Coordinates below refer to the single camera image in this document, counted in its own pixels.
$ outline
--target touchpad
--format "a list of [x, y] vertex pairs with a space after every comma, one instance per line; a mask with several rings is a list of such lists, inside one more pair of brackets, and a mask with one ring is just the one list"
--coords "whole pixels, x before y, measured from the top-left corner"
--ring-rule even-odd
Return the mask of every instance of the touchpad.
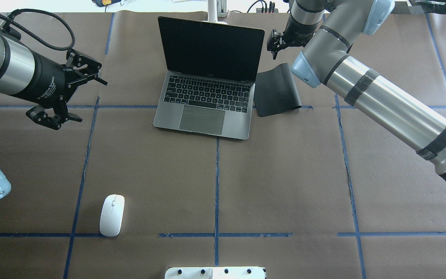
[[225, 111], [184, 106], [180, 129], [204, 133], [221, 134]]

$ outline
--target laptop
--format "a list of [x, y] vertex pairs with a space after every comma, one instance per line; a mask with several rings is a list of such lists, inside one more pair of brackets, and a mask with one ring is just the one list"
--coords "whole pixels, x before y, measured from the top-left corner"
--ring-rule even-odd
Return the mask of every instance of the laptop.
[[153, 125], [249, 138], [264, 30], [158, 17], [166, 73]]

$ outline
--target folded black cloth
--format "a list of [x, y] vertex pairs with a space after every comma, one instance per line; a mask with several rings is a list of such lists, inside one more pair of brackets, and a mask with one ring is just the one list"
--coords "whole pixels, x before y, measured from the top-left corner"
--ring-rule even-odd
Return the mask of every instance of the folded black cloth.
[[302, 106], [288, 63], [257, 74], [254, 103], [260, 117], [283, 113]]

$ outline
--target black screen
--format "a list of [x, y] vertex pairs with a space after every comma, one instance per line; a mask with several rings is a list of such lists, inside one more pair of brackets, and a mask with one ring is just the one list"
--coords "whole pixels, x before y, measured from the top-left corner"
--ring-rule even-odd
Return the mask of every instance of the black screen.
[[158, 23], [168, 70], [256, 80], [264, 30], [162, 16]]

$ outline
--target mouse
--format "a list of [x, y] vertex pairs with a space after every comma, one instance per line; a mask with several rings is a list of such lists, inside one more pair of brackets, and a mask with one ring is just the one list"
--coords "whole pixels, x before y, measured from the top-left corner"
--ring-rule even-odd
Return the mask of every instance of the mouse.
[[104, 236], [117, 236], [122, 227], [125, 198], [122, 195], [109, 195], [103, 203], [103, 211], [99, 221], [99, 231]]

